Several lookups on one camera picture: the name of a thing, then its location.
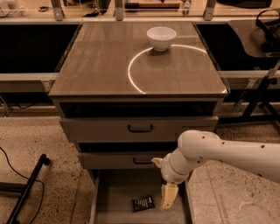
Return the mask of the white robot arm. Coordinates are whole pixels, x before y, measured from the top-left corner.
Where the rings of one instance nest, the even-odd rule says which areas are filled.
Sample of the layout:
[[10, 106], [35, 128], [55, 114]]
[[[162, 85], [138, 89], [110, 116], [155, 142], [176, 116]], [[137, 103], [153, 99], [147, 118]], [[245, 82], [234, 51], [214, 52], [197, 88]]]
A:
[[191, 129], [179, 136], [174, 152], [151, 160], [166, 181], [161, 186], [160, 208], [170, 209], [177, 197], [179, 185], [185, 182], [191, 171], [209, 160], [221, 161], [280, 183], [279, 144], [228, 141], [213, 132]]

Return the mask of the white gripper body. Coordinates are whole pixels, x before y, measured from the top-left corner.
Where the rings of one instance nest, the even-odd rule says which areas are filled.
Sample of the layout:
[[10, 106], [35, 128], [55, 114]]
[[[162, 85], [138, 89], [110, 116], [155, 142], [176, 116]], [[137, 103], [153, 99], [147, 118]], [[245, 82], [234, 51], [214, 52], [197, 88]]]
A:
[[170, 184], [179, 185], [189, 176], [188, 162], [183, 156], [167, 154], [161, 164], [161, 174], [163, 179]]

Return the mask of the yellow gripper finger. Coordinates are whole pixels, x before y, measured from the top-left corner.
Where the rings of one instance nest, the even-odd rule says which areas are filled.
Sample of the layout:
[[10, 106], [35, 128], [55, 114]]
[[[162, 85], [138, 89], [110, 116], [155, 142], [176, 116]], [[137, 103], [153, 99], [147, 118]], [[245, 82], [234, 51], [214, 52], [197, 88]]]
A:
[[154, 157], [151, 162], [157, 167], [157, 168], [161, 168], [162, 167], [162, 162], [163, 159], [161, 157]]
[[179, 188], [176, 184], [167, 183], [161, 186], [161, 206], [162, 210], [169, 210], [178, 194]]

